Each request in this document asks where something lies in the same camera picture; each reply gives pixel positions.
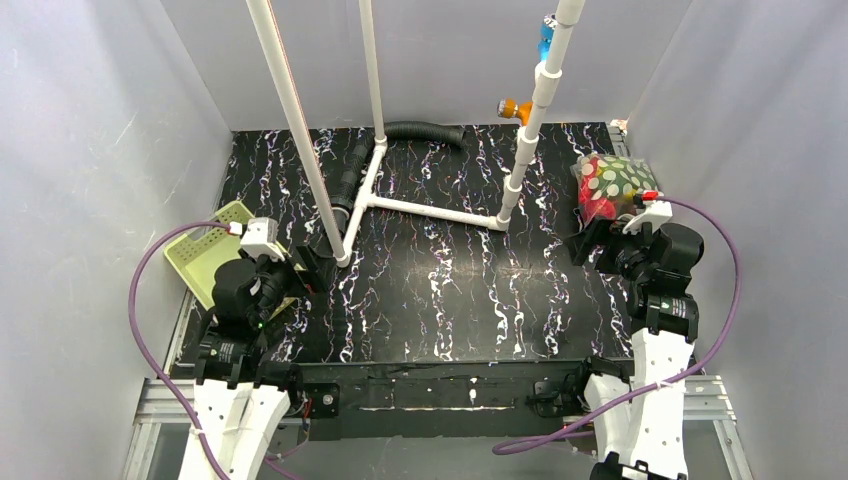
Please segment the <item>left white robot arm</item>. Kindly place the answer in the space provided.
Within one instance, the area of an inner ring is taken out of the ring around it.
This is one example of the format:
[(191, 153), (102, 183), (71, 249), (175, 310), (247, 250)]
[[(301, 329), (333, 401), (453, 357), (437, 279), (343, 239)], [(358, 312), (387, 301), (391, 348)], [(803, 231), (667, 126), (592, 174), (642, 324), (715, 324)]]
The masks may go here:
[(254, 479), (284, 417), (308, 422), (313, 397), (300, 366), (264, 357), (281, 340), (271, 324), (277, 310), (288, 298), (327, 292), (332, 270), (329, 255), (305, 245), (295, 255), (250, 256), (242, 247), (215, 270), (179, 478)]

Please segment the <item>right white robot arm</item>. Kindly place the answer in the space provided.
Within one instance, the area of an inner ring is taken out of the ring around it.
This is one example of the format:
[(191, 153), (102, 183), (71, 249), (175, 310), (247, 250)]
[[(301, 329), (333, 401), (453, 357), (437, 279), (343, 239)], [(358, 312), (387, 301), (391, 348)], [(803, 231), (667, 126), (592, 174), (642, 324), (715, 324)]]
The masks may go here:
[(601, 248), (595, 268), (627, 283), (634, 371), (600, 357), (579, 367), (578, 398), (594, 413), (599, 460), (593, 479), (686, 479), (683, 445), (685, 382), (698, 337), (699, 310), (687, 293), (704, 241), (676, 223), (641, 225), (594, 219), (570, 245), (583, 264)]

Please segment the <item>clear polka dot zip bag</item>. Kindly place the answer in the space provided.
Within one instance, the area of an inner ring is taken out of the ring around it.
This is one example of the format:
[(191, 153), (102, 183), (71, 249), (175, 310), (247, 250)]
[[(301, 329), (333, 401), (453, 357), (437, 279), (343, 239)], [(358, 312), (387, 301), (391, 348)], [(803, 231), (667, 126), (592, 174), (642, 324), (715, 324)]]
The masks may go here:
[(592, 153), (580, 156), (570, 168), (578, 187), (577, 212), (583, 227), (595, 218), (636, 215), (633, 197), (658, 191), (652, 170), (643, 159)]

